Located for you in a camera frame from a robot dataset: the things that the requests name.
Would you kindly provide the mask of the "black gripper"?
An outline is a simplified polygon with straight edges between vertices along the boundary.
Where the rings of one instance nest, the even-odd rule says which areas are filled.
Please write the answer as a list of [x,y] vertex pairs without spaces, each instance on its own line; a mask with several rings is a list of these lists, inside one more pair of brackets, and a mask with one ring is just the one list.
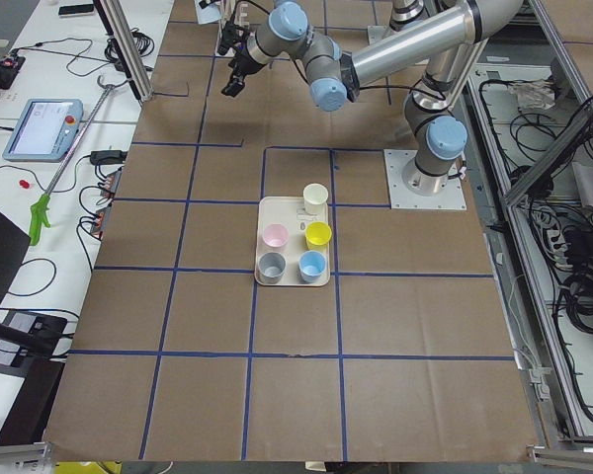
[[236,97],[245,88],[245,78],[257,73],[257,62],[252,58],[247,47],[248,37],[232,38],[229,46],[234,51],[234,56],[228,63],[231,68],[227,84],[221,93],[227,97]]

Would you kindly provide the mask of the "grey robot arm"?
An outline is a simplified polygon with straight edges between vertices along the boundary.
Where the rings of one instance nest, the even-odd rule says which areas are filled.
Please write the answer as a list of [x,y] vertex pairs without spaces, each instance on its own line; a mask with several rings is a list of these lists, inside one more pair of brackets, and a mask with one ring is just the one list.
[[404,185],[431,197],[440,193],[465,150],[467,131],[452,116],[458,87],[470,73],[482,44],[521,9],[519,1],[455,1],[425,16],[421,1],[395,1],[383,37],[358,51],[345,51],[318,32],[297,1],[277,1],[257,27],[229,16],[221,25],[217,51],[233,52],[225,96],[237,96],[248,76],[286,55],[301,69],[314,104],[335,112],[363,91],[381,89],[384,79],[419,62],[418,81],[406,87],[403,113],[418,149],[402,171]]

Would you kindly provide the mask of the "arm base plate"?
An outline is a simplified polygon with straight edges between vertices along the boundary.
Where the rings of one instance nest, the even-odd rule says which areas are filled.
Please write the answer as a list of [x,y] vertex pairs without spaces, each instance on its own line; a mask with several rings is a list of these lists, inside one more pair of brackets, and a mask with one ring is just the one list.
[[453,164],[442,177],[423,174],[415,150],[385,149],[384,167],[390,207],[394,210],[465,211],[462,180]]

